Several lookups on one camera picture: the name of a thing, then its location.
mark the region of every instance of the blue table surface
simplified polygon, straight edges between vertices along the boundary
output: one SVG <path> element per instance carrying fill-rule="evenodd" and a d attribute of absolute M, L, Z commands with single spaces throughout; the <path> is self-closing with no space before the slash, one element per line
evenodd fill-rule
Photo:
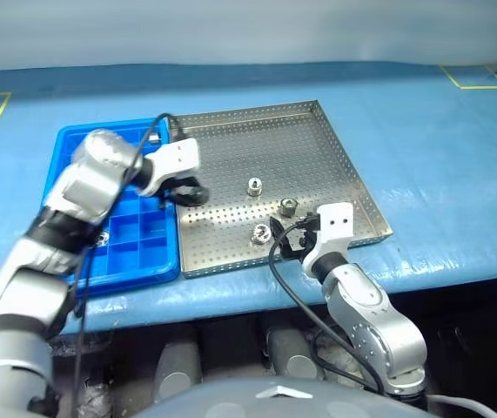
<path fill-rule="evenodd" d="M 350 259 L 391 293 L 497 278 L 497 90 L 461 90 L 439 67 L 330 63 L 2 71 L 0 91 L 12 92 L 0 117 L 0 264 L 37 212 L 64 126 L 318 99 L 394 230 L 380 244 L 351 250 Z M 323 301 L 319 284 L 297 262 L 280 269 L 307 302 Z M 88 329 L 292 305 L 261 266 L 94 299 Z M 70 319 L 65 331 L 76 329 Z"/>

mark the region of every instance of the perforated metal tray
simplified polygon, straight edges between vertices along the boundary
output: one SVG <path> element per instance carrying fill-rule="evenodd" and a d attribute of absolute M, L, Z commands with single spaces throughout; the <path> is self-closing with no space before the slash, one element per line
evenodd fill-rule
<path fill-rule="evenodd" d="M 207 205 L 178 208 L 186 277 L 265 262 L 271 243 L 253 244 L 252 229 L 258 223 L 269 225 L 270 215 L 285 226 L 294 221 L 279 216 L 282 198 L 299 202 L 297 217 L 325 203 L 351 201 L 353 246 L 379 242 L 393 233 L 318 101 L 186 115 L 178 120 L 199 142 L 198 176 L 211 191 Z M 263 182 L 257 198 L 246 192 L 252 177 Z"/>

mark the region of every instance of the cable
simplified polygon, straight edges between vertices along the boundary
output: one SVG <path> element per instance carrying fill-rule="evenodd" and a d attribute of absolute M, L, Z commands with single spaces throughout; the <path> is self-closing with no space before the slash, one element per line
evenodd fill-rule
<path fill-rule="evenodd" d="M 485 416 L 486 418 L 497 418 L 497 412 L 480 402 L 473 401 L 472 399 L 454 398 L 452 396 L 444 396 L 443 394 L 428 394 L 426 397 L 431 402 L 446 403 L 448 405 L 470 409 L 478 415 Z"/>
<path fill-rule="evenodd" d="M 291 296 L 291 299 L 302 309 L 302 311 L 327 335 L 329 335 L 332 340 L 342 346 L 354 359 L 372 376 L 375 382 L 375 392 L 377 394 L 385 394 L 384 385 L 381 382 L 378 372 L 376 372 L 373 367 L 366 361 L 349 343 L 339 337 L 335 331 L 333 331 L 320 317 L 313 312 L 310 307 L 289 287 L 285 279 L 279 273 L 279 270 L 275 266 L 275 251 L 277 250 L 279 243 L 287 236 L 287 234 L 296 228 L 304 225 L 304 221 L 297 222 L 288 226 L 273 242 L 271 249 L 269 250 L 269 256 L 267 258 L 267 263 L 269 268 L 272 270 L 273 277 L 277 282 L 283 287 L 283 290 Z"/>
<path fill-rule="evenodd" d="M 117 192 L 117 196 L 115 199 L 112 201 L 111 206 L 109 207 L 109 210 L 106 212 L 104 215 L 103 219 L 99 222 L 99 231 L 101 232 L 102 225 L 105 223 L 105 221 L 111 216 L 113 213 L 115 207 L 118 204 L 118 201 L 120 200 L 124 189 L 126 186 L 130 184 L 132 179 L 134 178 L 135 173 L 135 167 L 136 163 L 138 162 L 138 159 L 140 158 L 140 155 L 142 154 L 142 150 L 144 149 L 145 144 L 147 143 L 148 139 L 150 138 L 151 133 L 155 129 L 155 127 L 158 125 L 159 122 L 161 122 L 163 119 L 169 118 L 178 128 L 178 134 L 176 137 L 176 140 L 182 140 L 184 138 L 187 138 L 184 129 L 180 125 L 180 122 L 178 122 L 178 119 L 174 116 L 171 115 L 170 113 L 161 113 L 157 115 L 153 121 L 150 123 L 148 128 L 144 132 L 144 136 L 140 140 L 140 143 L 136 147 L 136 152 L 134 153 L 134 157 L 132 158 L 130 166 L 124 170 L 123 173 L 123 179 L 120 183 L 120 187 Z M 76 418 L 77 417 L 77 397 L 79 394 L 79 389 L 80 389 L 80 380 L 81 380 L 81 367 L 82 367 L 82 351 L 84 347 L 84 334 L 85 334 L 85 311 L 87 308 L 87 302 L 88 298 L 90 296 L 90 276 L 91 276 L 91 264 L 93 262 L 93 257 L 95 255 L 95 247 L 92 247 L 91 249 L 87 249 L 86 253 L 82 257 L 82 259 L 79 261 L 77 265 L 76 272 L 74 273 L 74 282 L 72 283 L 71 286 L 71 292 L 74 292 L 74 294 L 77 294 L 77 283 L 82 277 L 82 270 L 84 269 L 85 265 L 85 259 L 87 258 L 87 268 L 85 271 L 85 283 L 84 283 L 84 296 L 82 298 L 82 305 L 79 307 L 79 309 L 75 309 L 75 312 L 81 313 L 80 317 L 80 328 L 77 334 L 77 344 L 76 344 L 76 361 L 74 363 L 74 382 L 73 382 L 73 388 L 72 388 L 72 417 Z"/>
<path fill-rule="evenodd" d="M 355 381 L 356 383 L 359 383 L 360 385 L 364 386 L 366 389 L 370 390 L 371 392 L 376 393 L 376 387 L 374 385 L 371 385 L 364 379 L 359 378 L 358 376 L 355 376 L 354 374 L 351 374 L 349 372 L 346 372 L 345 370 L 341 370 L 340 368 L 334 366 L 332 363 L 324 360 L 318 355 L 318 338 L 324 333 L 323 330 L 319 330 L 313 337 L 312 341 L 310 342 L 310 355 L 312 356 L 312 360 L 314 363 L 316 363 L 318 366 L 324 368 L 325 370 L 329 370 L 332 373 L 338 374 L 340 376 L 343 376 L 347 378 L 350 381 Z"/>

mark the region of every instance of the blue plastic bin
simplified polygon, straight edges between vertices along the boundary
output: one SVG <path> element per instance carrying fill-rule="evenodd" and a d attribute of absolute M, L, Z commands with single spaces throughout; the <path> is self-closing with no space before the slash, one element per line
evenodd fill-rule
<path fill-rule="evenodd" d="M 102 124 L 74 125 L 63 128 L 50 161 L 43 201 L 63 169 L 71 162 L 71 155 L 85 136 L 94 129 L 105 128 L 138 145 L 153 119 L 124 120 Z M 169 143 L 165 121 L 155 130 L 160 144 Z M 159 145 L 146 144 L 143 154 L 154 152 Z M 128 186 L 112 216 L 104 225 L 109 233 L 106 246 L 95 250 L 91 266 L 91 294 L 115 293 L 124 289 L 163 283 L 175 279 L 180 272 L 175 206 L 165 202 L 159 208 L 158 198 L 139 197 Z M 84 280 L 78 283 L 78 290 Z"/>

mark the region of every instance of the white wall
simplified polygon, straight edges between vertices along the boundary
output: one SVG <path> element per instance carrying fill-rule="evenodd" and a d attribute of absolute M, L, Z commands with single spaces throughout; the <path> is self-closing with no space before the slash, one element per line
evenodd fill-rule
<path fill-rule="evenodd" d="M 0 70 L 497 62 L 497 0 L 0 0 Z"/>

